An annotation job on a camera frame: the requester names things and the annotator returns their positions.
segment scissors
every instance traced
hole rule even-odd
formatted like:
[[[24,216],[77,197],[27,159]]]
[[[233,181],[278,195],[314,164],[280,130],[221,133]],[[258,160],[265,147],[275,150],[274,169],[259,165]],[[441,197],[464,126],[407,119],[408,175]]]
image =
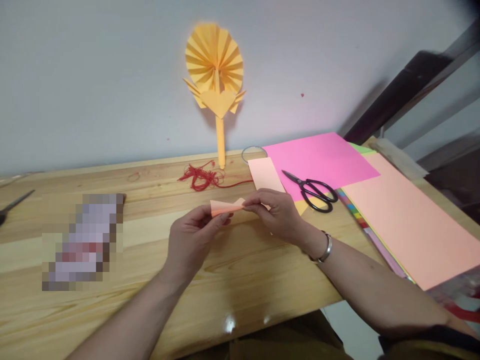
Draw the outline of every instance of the scissors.
[[[6,208],[3,210],[0,210],[0,226],[5,222],[7,219],[7,214],[9,213],[10,210],[12,210],[14,207],[16,207],[18,204],[20,204],[23,200],[28,198],[35,190],[31,190],[27,192],[25,195],[19,197],[17,200],[12,202],[10,205],[8,205]]]
[[[321,181],[317,181],[317,180],[312,180],[312,179],[307,179],[305,181],[303,180],[300,180],[298,177],[296,177],[295,175],[293,175],[292,173],[288,172],[288,171],[285,171],[285,170],[282,170],[282,173],[284,173],[286,175],[287,178],[289,178],[290,180],[292,180],[294,183],[297,183],[298,186],[300,187],[301,189],[301,195],[303,196],[303,198],[305,199],[306,203],[312,207],[314,210],[317,210],[318,212],[321,212],[321,213],[329,213],[331,212],[334,207],[332,206],[332,203],[336,203],[338,200],[339,200],[339,196],[337,195],[337,193],[335,192],[335,190],[333,190],[330,186],[328,186],[326,183],[324,182],[321,182]],[[318,190],[314,184],[318,184],[318,185],[322,185],[323,187],[327,188],[331,195],[333,196],[333,198],[329,198],[327,195],[325,195],[323,192],[321,192],[320,190]],[[305,185],[308,185],[308,187],[310,189],[312,189],[313,191],[315,192],[311,192],[310,190],[306,189],[305,188]],[[307,194],[310,194],[314,197],[316,197],[317,199],[320,199],[322,200],[326,205],[327,205],[327,209],[321,209],[319,207],[316,207],[314,204],[312,204],[312,202],[309,200],[309,198],[307,197]]]

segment red string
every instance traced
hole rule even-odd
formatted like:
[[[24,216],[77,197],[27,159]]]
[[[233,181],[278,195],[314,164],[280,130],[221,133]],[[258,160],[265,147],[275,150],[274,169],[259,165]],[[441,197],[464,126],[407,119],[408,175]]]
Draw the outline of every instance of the red string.
[[[188,168],[185,170],[183,176],[179,178],[177,181],[184,181],[188,178],[193,177],[191,180],[191,188],[195,191],[203,191],[208,187],[218,187],[218,188],[231,188],[239,184],[243,183],[251,183],[253,180],[245,180],[234,183],[232,185],[221,186],[223,184],[225,178],[225,171],[217,169],[217,171],[207,171],[204,170],[204,167],[208,164],[212,163],[212,166],[215,166],[215,162],[210,160],[205,165],[199,167],[193,167],[191,164],[188,164]],[[197,180],[203,180],[204,182],[197,184]]]

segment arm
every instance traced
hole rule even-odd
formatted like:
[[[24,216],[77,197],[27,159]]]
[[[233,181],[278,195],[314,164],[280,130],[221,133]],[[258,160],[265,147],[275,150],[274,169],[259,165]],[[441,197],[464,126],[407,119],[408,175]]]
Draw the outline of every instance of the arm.
[[[300,217],[289,194],[260,189],[243,204],[272,233],[313,259],[320,258],[327,249],[326,235]],[[341,241],[332,239],[330,256],[319,267],[352,309],[380,335],[401,338],[444,325],[475,337],[464,321],[416,285]]]
[[[225,213],[212,219],[205,205],[176,220],[163,269],[68,359],[148,359],[180,296],[202,267],[215,234],[230,223],[228,217]]]

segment yellow paper fan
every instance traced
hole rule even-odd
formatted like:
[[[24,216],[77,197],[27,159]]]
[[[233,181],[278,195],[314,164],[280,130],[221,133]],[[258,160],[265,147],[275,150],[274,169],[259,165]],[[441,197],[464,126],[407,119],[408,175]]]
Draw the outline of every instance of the yellow paper fan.
[[[215,70],[223,88],[238,94],[244,78],[244,61],[237,43],[217,24],[198,25],[186,44],[186,68],[200,90],[215,90]]]
[[[217,24],[198,25],[186,44],[187,79],[191,93],[201,108],[215,114],[218,164],[225,168],[224,115],[235,114],[245,91],[239,93],[244,79],[244,61],[229,32]]]

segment wrist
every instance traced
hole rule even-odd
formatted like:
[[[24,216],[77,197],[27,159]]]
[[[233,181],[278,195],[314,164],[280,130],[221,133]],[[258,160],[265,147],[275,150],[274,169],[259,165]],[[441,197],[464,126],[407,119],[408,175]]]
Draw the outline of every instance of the wrist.
[[[161,286],[167,287],[172,293],[183,293],[192,281],[192,278],[180,274],[165,265],[158,274],[155,275],[153,281]]]
[[[300,232],[301,239],[298,246],[302,251],[312,259],[319,259],[327,251],[329,240],[327,235],[316,227],[305,222],[305,226]]]

